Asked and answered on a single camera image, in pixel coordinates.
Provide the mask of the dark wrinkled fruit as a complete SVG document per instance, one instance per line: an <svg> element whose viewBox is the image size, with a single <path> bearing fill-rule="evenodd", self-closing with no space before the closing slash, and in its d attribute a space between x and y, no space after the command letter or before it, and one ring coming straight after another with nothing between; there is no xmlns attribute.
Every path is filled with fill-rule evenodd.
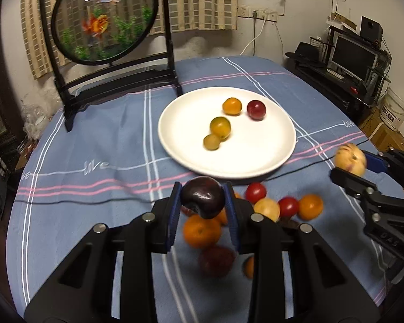
<svg viewBox="0 0 404 323"><path fill-rule="evenodd" d="M195 214L191 209L188 209L187 207L181 206L181 212L186 215L187 217L191 217Z"/></svg>

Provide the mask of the dark purple plum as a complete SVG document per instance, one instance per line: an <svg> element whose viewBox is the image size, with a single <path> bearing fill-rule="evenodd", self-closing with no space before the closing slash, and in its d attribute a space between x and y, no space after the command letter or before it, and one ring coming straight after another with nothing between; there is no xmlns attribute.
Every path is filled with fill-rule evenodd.
<svg viewBox="0 0 404 323"><path fill-rule="evenodd" d="M211 177L196 177L186 182L180 194L183 207L203 219L215 218L225 206L225 192Z"/></svg>

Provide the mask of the speckled pale yellow fruit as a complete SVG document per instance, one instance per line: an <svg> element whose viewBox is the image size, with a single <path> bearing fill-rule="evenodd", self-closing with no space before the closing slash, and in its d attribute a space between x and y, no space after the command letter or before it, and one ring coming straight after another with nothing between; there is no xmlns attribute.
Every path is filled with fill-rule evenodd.
<svg viewBox="0 0 404 323"><path fill-rule="evenodd" d="M362 177L365 174L367 160L365 154L357 145L346 143L337 149L334 156L334 165L336 168Z"/></svg>

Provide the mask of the large mandarin orange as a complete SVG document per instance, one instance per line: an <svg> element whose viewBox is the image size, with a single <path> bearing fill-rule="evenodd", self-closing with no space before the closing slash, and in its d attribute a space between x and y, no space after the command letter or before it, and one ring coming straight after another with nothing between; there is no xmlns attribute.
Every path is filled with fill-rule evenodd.
<svg viewBox="0 0 404 323"><path fill-rule="evenodd" d="M215 219L203 219L195 214L185 221L182 235L190 247L205 249L219 241L222 228Z"/></svg>

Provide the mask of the pale yellow round fruit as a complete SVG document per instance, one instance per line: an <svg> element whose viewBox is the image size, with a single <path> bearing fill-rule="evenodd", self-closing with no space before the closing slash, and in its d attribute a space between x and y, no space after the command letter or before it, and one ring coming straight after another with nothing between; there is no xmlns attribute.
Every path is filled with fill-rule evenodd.
<svg viewBox="0 0 404 323"><path fill-rule="evenodd" d="M279 220L280 207L279 204L273 199L262 198L254 204L253 208L256 213L262 214L274 222Z"/></svg>

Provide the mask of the small tan longan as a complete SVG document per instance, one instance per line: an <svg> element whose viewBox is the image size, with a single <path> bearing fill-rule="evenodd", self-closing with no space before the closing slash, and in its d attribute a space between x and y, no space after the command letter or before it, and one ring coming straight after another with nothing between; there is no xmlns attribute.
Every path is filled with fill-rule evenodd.
<svg viewBox="0 0 404 323"><path fill-rule="evenodd" d="M221 140L215 134L209 134L203 138L203 146L209 151L217 150L220 147Z"/></svg>

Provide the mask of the yellow green fruit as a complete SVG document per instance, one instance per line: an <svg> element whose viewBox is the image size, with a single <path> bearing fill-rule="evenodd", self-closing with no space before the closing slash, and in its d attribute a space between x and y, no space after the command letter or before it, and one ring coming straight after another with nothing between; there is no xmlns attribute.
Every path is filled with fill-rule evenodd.
<svg viewBox="0 0 404 323"><path fill-rule="evenodd" d="M228 139L231 134L231 123L225 117L215 117L210 122L210 132L220 138L221 141Z"/></svg>

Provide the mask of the red tomato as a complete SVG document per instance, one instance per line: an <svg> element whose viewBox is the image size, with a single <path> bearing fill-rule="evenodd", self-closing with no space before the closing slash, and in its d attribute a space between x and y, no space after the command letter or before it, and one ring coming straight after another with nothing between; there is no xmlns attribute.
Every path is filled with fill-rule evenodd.
<svg viewBox="0 0 404 323"><path fill-rule="evenodd" d="M279 200L279 209L281 218L290 218L299 211L299 201L293 197L286 196Z"/></svg>
<svg viewBox="0 0 404 323"><path fill-rule="evenodd" d="M259 200L267 196L265 186L259 182L251 183L245 191L245 199L251 204L256 204Z"/></svg>

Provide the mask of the dark red plum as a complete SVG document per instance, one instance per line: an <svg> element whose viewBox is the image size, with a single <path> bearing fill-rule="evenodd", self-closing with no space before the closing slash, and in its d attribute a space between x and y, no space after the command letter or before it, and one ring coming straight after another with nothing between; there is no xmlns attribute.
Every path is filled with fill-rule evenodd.
<svg viewBox="0 0 404 323"><path fill-rule="evenodd" d="M221 279L231 271L235 259L235 252L228 247L213 245L201 251L198 264L204 276Z"/></svg>

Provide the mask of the round orange fruit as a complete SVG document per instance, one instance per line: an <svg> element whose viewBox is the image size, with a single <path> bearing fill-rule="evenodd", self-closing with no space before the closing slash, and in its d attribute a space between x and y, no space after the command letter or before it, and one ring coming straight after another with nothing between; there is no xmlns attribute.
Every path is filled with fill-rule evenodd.
<svg viewBox="0 0 404 323"><path fill-rule="evenodd" d="M222 110L226 115L237 116L241 113L242 103L237 98L228 98L222 104Z"/></svg>

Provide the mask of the white oval plate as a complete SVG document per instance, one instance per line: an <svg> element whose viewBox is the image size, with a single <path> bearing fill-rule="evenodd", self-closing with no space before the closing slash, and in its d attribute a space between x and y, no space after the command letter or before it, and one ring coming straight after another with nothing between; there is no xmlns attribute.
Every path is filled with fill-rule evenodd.
<svg viewBox="0 0 404 323"><path fill-rule="evenodd" d="M295 126L279 104L236 87L205 87L174 99L160 115L158 137L182 166L222 179L270 173L296 146Z"/></svg>

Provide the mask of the blue plaid tablecloth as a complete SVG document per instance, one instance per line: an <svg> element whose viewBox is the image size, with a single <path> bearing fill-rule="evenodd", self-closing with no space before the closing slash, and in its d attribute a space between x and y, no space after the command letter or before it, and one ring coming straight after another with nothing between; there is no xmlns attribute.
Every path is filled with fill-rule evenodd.
<svg viewBox="0 0 404 323"><path fill-rule="evenodd" d="M360 129L313 87L264 58L221 57L181 61L185 91L239 87L279 104L291 117L297 144L291 160L266 184L269 195L319 195L314 226L347 264L376 304L387 294L389 254L362 231L358 202L333 184L330 156L345 142L373 150ZM173 161L158 139L158 120L175 99L172 87L131 93L88 107L67 131L57 113L31 155L8 226L6 262L16 310L23 314L51 272L97 223L127 224L170 195L192 173ZM153 257L161 322L246 322L251 283L243 258L221 281L206 281L198 252L176 238L172 251Z"/></svg>

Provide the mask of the computer monitor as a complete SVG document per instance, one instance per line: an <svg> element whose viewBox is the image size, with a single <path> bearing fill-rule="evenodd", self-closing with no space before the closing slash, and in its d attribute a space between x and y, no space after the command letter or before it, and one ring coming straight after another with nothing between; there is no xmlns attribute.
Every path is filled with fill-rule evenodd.
<svg viewBox="0 0 404 323"><path fill-rule="evenodd" d="M378 56L375 51L360 42L343 34L334 34L333 51L331 52L329 62L350 76L361 81L366 81L371 70L376 65L377 58Z"/></svg>

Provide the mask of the black hat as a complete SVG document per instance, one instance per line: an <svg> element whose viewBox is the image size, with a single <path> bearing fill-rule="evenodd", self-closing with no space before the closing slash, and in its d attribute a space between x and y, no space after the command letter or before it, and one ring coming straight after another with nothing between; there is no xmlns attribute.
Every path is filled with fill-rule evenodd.
<svg viewBox="0 0 404 323"><path fill-rule="evenodd" d="M297 61L318 62L320 60L319 49L306 42L300 42L294 52L287 52L285 55Z"/></svg>

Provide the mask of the wall power strip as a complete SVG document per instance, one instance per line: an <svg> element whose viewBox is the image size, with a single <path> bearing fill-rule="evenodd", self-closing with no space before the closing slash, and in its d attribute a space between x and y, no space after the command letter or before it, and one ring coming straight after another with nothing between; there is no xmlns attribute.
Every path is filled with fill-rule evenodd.
<svg viewBox="0 0 404 323"><path fill-rule="evenodd" d="M239 5L237 7L237 16L256 20L266 20L272 23L276 23L278 19L278 14L276 11L265 8L248 7L244 5Z"/></svg>

